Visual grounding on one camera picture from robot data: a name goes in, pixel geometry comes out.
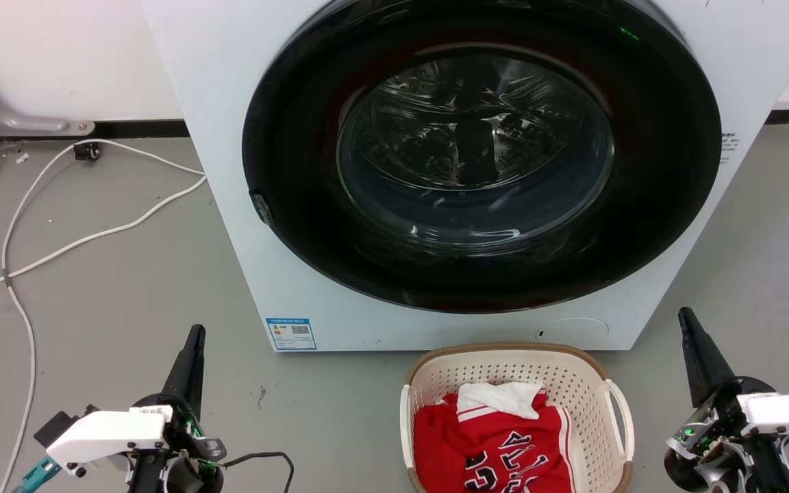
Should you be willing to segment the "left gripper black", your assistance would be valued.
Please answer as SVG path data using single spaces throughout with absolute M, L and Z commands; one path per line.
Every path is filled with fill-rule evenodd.
M 221 440 L 201 430 L 201 396 L 205 368 L 206 328 L 194 324 L 173 362 L 162 393 L 135 402 L 137 408 L 169 406 L 172 417 L 162 437 L 151 445 L 129 445 L 129 492 L 219 492 L 223 473 L 217 462 L 226 457 Z

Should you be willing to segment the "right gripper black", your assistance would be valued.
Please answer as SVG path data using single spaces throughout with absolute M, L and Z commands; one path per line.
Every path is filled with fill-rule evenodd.
M 677 313 L 690 399 L 695 409 L 667 441 L 664 469 L 688 492 L 789 492 L 783 431 L 748 429 L 742 401 L 771 387 L 736 377 L 690 307 Z

